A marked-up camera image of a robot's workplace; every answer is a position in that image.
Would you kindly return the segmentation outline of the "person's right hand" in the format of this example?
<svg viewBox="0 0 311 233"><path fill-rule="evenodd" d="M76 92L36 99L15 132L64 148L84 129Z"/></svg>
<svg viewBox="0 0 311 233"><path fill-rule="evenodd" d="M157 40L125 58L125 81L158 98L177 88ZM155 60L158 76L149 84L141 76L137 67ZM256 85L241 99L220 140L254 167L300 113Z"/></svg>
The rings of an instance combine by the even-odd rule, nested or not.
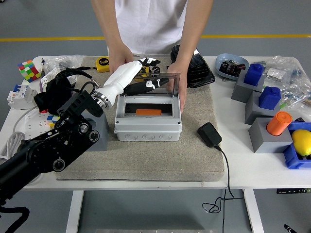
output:
<svg viewBox="0 0 311 233"><path fill-rule="evenodd" d="M134 60L132 52L124 44L109 48L109 58L110 74L113 74L120 66Z"/></svg>

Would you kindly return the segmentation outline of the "person's left hand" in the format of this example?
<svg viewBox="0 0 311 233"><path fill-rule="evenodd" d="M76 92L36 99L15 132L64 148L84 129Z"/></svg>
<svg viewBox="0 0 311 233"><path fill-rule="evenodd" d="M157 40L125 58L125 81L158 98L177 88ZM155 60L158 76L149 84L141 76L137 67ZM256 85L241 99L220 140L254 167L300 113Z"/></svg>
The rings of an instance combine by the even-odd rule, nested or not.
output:
<svg viewBox="0 0 311 233"><path fill-rule="evenodd" d="M186 99L187 99L187 73L188 73L189 63L186 63L182 60L176 59L174 63L172 63L167 72L168 73L179 73L179 99L180 99L180 112L183 113Z"/></svg>

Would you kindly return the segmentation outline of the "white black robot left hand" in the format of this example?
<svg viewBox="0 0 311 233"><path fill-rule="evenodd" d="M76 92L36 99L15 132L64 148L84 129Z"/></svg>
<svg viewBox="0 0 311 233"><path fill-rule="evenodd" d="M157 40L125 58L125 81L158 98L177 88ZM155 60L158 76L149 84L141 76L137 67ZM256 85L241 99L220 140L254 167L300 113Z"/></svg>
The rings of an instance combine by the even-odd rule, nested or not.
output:
<svg viewBox="0 0 311 233"><path fill-rule="evenodd" d="M92 97L103 108L114 105L117 95L125 93L128 96L150 92L169 82L169 78L155 78L139 83L130 84L142 67L155 66L160 61L154 58L143 58L121 65L108 78L103 87L98 88Z"/></svg>

